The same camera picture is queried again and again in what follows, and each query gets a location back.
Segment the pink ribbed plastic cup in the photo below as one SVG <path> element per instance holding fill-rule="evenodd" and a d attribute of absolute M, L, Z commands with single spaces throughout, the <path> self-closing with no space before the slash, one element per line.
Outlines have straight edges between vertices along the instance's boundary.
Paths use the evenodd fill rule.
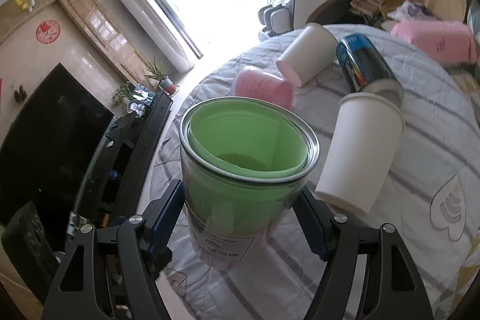
<path fill-rule="evenodd" d="M 244 67 L 233 78 L 230 95 L 267 101 L 293 109 L 294 86 L 288 80 L 255 67 Z"/>

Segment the white paper cup near jar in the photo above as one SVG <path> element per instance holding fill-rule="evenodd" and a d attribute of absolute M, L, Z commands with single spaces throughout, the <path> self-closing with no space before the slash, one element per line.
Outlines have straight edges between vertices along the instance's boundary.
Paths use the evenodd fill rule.
<path fill-rule="evenodd" d="M 398 149 L 403 114 L 377 94 L 352 93 L 340 100 L 334 129 L 315 193 L 342 210 L 368 214 Z"/>

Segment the white standing air conditioner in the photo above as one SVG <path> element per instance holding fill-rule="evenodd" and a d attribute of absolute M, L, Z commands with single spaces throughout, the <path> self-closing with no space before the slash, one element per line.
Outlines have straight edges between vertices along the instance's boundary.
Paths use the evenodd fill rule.
<path fill-rule="evenodd" d="M 179 73 L 194 67 L 198 57 L 155 0 L 120 0 Z"/>

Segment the white paper cup far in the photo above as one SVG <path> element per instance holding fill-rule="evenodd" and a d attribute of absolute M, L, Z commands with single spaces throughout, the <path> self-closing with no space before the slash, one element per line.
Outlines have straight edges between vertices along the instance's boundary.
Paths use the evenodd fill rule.
<path fill-rule="evenodd" d="M 336 59 L 337 46 L 329 30 L 308 23 L 277 60 L 277 68 L 286 80 L 301 88 Z"/>

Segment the black tv stand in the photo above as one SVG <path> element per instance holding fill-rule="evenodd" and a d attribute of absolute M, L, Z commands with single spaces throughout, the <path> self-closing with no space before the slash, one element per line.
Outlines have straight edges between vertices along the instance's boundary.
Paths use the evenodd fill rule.
<path fill-rule="evenodd" d="M 85 224 L 107 228 L 137 214 L 145 177 L 172 103 L 167 94 L 157 94 L 144 115 L 137 117 L 131 112 L 109 127 L 76 198 L 66 252 Z"/>

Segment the red paper wall decoration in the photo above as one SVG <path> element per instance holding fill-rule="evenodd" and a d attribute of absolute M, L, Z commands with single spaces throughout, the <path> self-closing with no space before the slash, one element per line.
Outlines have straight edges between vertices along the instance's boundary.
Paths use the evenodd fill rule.
<path fill-rule="evenodd" d="M 61 33 L 61 27 L 56 20 L 48 19 L 39 23 L 36 30 L 37 40 L 44 44 L 48 45 L 55 42 Z"/>

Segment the grey striped quilt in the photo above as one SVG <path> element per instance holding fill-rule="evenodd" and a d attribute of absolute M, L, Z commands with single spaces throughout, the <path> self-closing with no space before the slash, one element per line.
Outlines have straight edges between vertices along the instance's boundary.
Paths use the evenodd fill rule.
<path fill-rule="evenodd" d="M 337 39 L 359 32 L 377 47 L 404 90 L 400 110 L 405 128 L 389 175 L 370 214 L 360 221 L 396 226 L 425 284 L 434 314 L 442 294 L 467 257 L 479 227 L 479 126 L 473 107 L 455 80 L 434 60 L 391 34 L 364 25 L 326 27 Z M 178 128 L 194 104 L 230 95 L 233 78 L 251 66 L 280 76 L 276 61 L 301 31 L 270 38 L 232 58 L 202 81 L 173 113 L 163 131 L 137 211 L 160 198 L 171 179 L 182 176 Z M 317 185 L 338 112 L 350 93 L 333 63 L 297 90 L 293 111 L 317 134 L 321 157 L 309 176 Z M 191 244 L 181 214 L 169 242 L 173 259 L 165 270 L 183 301 L 187 319 L 303 319 L 325 268 L 314 255 L 293 210 L 288 210 L 253 263 L 217 271 L 203 263 Z"/>

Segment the potted green plant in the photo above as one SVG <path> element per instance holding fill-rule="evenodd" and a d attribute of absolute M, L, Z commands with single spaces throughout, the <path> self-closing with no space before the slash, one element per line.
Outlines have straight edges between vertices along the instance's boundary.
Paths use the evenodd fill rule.
<path fill-rule="evenodd" d="M 147 62 L 146 65 L 145 78 L 148 80 L 153 80 L 157 82 L 158 88 L 163 92 L 169 95 L 170 97 L 174 96 L 177 93 L 178 86 L 172 82 L 170 75 L 165 74 L 155 60 Z"/>

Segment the clear jar with green-pink liner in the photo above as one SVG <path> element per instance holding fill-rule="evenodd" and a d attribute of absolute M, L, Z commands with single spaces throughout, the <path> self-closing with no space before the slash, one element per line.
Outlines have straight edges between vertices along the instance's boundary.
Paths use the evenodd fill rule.
<path fill-rule="evenodd" d="M 292 207 L 320 157 L 298 115 L 267 101 L 219 97 L 181 118 L 181 171 L 194 251 L 229 270 L 249 262 Z"/>

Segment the pink folded towel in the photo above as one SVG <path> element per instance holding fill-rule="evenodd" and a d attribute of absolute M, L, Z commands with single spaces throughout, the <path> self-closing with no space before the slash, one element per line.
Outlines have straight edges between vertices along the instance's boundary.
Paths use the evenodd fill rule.
<path fill-rule="evenodd" d="M 402 21 L 394 26 L 391 35 L 421 49 L 444 67 L 473 65 L 478 60 L 473 34 L 459 21 Z"/>

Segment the black television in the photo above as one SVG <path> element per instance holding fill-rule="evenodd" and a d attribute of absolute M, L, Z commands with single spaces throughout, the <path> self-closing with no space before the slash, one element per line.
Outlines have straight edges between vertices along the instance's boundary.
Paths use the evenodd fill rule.
<path fill-rule="evenodd" d="M 114 115 L 62 65 L 41 82 L 1 145 L 1 224 L 35 202 L 68 213 Z"/>

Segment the blue metal can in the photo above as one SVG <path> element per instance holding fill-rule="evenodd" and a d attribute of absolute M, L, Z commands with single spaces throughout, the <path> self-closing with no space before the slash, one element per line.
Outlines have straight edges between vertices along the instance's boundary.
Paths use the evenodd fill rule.
<path fill-rule="evenodd" d="M 402 105 L 403 86 L 368 37 L 357 33 L 343 37 L 336 57 L 352 93 L 373 93 Z"/>

